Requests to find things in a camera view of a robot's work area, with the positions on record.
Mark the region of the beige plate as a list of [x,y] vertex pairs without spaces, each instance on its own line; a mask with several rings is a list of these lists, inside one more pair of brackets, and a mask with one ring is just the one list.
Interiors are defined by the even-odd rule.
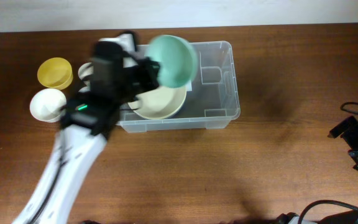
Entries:
[[129,102],[129,108],[145,119],[165,119],[173,116],[183,106],[187,89],[168,88],[160,86],[155,90],[135,96],[135,101]]

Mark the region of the cream plastic cup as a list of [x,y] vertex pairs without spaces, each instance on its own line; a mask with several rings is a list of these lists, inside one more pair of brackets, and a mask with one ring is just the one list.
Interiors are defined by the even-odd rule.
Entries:
[[78,77],[79,79],[86,85],[90,86],[90,75],[93,74],[93,65],[91,62],[84,63],[79,69],[78,69]]

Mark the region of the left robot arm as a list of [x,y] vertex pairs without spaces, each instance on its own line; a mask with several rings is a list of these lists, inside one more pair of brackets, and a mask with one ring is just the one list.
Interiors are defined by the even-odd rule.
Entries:
[[60,129],[50,159],[14,223],[66,223],[94,161],[107,145],[124,103],[158,88],[161,64],[151,58],[93,59],[89,87],[59,111]]

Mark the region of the yellow plastic bowl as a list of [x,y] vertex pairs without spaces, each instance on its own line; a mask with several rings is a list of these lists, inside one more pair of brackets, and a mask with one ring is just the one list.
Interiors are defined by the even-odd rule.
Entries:
[[50,58],[37,70],[37,79],[44,87],[63,90],[73,81],[73,69],[64,58]]

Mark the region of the mint green plastic bowl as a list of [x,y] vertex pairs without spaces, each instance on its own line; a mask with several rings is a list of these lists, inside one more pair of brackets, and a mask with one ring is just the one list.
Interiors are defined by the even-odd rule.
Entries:
[[158,62],[158,83],[179,88],[192,82],[198,72],[195,48],[185,39],[174,35],[158,35],[146,48],[145,56]]

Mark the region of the white plastic bowl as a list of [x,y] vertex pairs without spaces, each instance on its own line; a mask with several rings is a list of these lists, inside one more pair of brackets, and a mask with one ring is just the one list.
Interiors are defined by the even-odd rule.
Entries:
[[54,123],[60,119],[60,110],[67,103],[62,91],[46,88],[34,95],[30,101],[31,115],[43,122]]

